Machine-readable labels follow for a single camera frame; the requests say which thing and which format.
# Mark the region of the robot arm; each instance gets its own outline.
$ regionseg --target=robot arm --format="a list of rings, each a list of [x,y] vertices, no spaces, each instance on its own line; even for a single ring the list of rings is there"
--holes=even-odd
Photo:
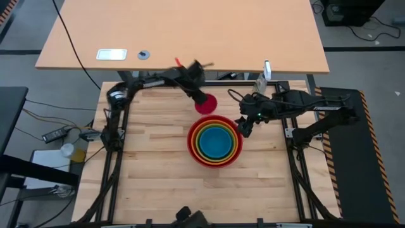
[[[200,105],[207,100],[205,93],[199,89],[204,85],[204,82],[203,66],[198,61],[195,61],[188,68],[184,66],[175,67],[163,73],[155,73],[148,77],[117,83],[107,92],[109,116],[107,117],[107,125],[101,134],[104,146],[107,150],[112,151],[118,151],[122,148],[118,132],[120,115],[125,107],[132,102],[139,90],[162,85],[179,87],[188,97]]]
[[[292,132],[296,146],[308,143],[314,135],[326,132],[328,129],[342,124],[351,124],[357,116],[351,107],[349,96],[325,97],[312,96],[304,91],[290,90],[272,94],[268,98],[260,93],[246,94],[239,102],[240,114],[247,115],[236,120],[238,131],[249,137],[253,124],[268,123],[270,120],[294,118],[306,111],[333,111],[331,115],[320,120],[306,129],[295,129]]]

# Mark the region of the stacked bowls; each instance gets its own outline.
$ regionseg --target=stacked bowls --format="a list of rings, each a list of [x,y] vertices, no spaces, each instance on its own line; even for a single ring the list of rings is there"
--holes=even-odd
[[[196,162],[209,168],[222,168],[239,156],[242,136],[228,118],[210,115],[192,125],[187,146]]]

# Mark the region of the light wood desk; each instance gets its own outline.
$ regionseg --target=light wood desk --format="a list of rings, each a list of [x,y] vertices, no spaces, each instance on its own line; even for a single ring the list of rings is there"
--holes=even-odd
[[[113,85],[114,82],[103,84],[95,129],[101,130],[106,124],[106,91]],[[213,114],[235,120],[240,117],[239,105],[227,94],[228,88],[241,94],[251,92],[251,86],[204,87],[203,91],[217,97],[218,107]],[[290,81],[290,88],[306,91],[305,81]],[[274,87],[269,86],[266,95],[273,92]],[[153,88],[136,94],[130,107],[113,223],[144,224],[146,219],[153,219],[154,223],[167,224],[173,222],[183,206],[189,206],[193,212],[201,210],[209,222],[215,223],[250,223],[258,217],[264,218],[264,222],[298,222],[281,121],[255,125],[233,164],[210,169],[196,163],[187,151],[188,130],[199,118],[193,100],[180,89]],[[315,118],[307,112],[297,120],[305,127]],[[322,149],[320,141],[314,140],[311,145]],[[91,142],[87,156],[101,147],[101,141]],[[309,148],[305,157],[313,191],[339,216],[325,155]],[[104,160],[102,151],[86,163],[73,221],[84,214],[98,195]],[[306,197],[303,201],[309,216]],[[106,198],[104,219],[108,202]]]
[[[66,0],[61,15],[88,69],[162,70],[178,57],[214,71],[263,72],[267,59],[275,73],[329,72],[309,0]],[[96,60],[99,49],[127,59]],[[59,18],[36,67],[81,69]]]

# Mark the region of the red bowl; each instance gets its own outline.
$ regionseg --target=red bowl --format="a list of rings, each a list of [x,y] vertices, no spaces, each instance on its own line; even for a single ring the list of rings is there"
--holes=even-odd
[[[237,140],[238,140],[238,146],[236,148],[235,155],[226,163],[222,163],[220,165],[207,164],[201,158],[197,158],[195,156],[195,153],[192,150],[191,144],[195,143],[192,141],[192,133],[196,130],[196,128],[201,123],[206,122],[208,120],[220,120],[222,122],[225,122],[225,123],[229,124],[229,126],[231,126],[231,128],[233,128],[233,130],[237,133],[236,136],[237,136]],[[193,157],[193,159],[195,159],[196,162],[198,162],[201,165],[204,165],[205,167],[208,167],[208,168],[222,168],[222,167],[226,167],[227,165],[230,165],[231,163],[233,163],[239,157],[240,152],[242,151],[242,145],[243,145],[243,138],[242,138],[242,135],[240,133],[238,133],[237,126],[235,125],[235,123],[226,117],[222,117],[222,116],[218,116],[218,115],[209,115],[209,116],[200,118],[191,126],[189,133],[187,134],[187,147],[189,149],[189,153],[190,153],[191,157]]]
[[[215,111],[216,106],[218,105],[216,98],[212,94],[206,95],[207,101],[204,102],[204,104],[194,104],[194,108],[202,115],[211,114],[213,111]]]

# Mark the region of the blue bowl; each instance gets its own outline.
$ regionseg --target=blue bowl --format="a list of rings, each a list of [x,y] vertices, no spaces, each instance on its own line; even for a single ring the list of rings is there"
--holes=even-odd
[[[201,152],[213,159],[223,158],[232,147],[232,138],[221,127],[211,127],[201,133],[199,139]]]

